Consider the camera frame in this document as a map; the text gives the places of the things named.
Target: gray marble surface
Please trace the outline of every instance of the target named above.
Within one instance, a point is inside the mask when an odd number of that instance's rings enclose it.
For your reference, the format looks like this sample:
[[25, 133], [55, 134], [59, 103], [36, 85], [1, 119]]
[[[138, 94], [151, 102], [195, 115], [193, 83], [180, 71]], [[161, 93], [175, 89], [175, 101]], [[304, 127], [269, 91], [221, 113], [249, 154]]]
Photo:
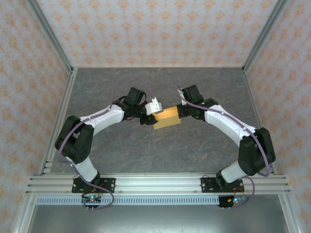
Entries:
[[[240, 68], [79, 68], [66, 117], [87, 116], [109, 105], [112, 87], [122, 76], [135, 74], [150, 85], [163, 108], [180, 103], [176, 85], [196, 84], [205, 99], [213, 98], [241, 121], [258, 127]], [[114, 99], [134, 86], [151, 95], [135, 78], [122, 82]], [[94, 166], [107, 172], [217, 172], [238, 158], [238, 147], [212, 125], [192, 117], [181, 124], [154, 130], [139, 119], [99, 132], [90, 153]], [[55, 159], [51, 172], [73, 172]]]

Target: ventilated metal strip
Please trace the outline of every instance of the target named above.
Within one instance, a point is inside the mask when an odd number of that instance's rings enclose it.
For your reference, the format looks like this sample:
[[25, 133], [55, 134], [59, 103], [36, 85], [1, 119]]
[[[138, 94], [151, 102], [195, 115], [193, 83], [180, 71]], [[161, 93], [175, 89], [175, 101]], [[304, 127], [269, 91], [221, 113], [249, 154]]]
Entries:
[[[78, 196], [39, 196], [37, 205], [81, 205], [84, 199]], [[111, 202], [111, 197], [102, 196], [99, 205]], [[116, 196], [113, 205], [218, 205], [214, 195], [200, 196]]]

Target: yellow block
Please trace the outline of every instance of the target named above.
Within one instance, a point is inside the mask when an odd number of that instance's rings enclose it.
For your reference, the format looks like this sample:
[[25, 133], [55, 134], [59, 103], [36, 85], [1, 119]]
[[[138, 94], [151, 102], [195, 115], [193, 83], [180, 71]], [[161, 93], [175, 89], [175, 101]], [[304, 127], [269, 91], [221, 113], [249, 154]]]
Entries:
[[178, 116], [177, 107], [164, 109], [162, 113], [154, 114], [157, 123], [154, 124], [154, 129], [160, 129], [171, 125], [177, 125], [181, 123], [181, 119]]

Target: orange floral pattern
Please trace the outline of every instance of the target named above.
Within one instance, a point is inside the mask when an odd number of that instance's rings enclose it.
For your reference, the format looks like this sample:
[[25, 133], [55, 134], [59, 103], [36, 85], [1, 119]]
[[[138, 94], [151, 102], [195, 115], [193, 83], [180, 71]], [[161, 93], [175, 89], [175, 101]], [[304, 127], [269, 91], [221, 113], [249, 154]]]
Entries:
[[242, 67], [277, 0], [38, 2], [73, 66]]
[[311, 229], [310, 48], [311, 2], [293, 0], [247, 75], [259, 118], [271, 132], [277, 170], [289, 175], [294, 188], [305, 232]]
[[46, 151], [68, 74], [26, 1], [2, 0], [0, 15], [0, 231], [13, 232], [29, 178], [37, 175]]

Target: patterned wallpaper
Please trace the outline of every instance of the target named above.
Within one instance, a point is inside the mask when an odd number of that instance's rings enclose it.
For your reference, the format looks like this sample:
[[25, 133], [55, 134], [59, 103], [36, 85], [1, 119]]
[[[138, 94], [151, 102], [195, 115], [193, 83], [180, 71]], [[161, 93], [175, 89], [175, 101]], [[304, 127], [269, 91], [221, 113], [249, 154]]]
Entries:
[[241, 67], [277, 0], [38, 0], [73, 66]]
[[0, 232], [37, 175], [67, 79], [25, 0], [0, 1]]
[[311, 229], [311, 1], [292, 0], [248, 74], [276, 166], [289, 174], [300, 217]]

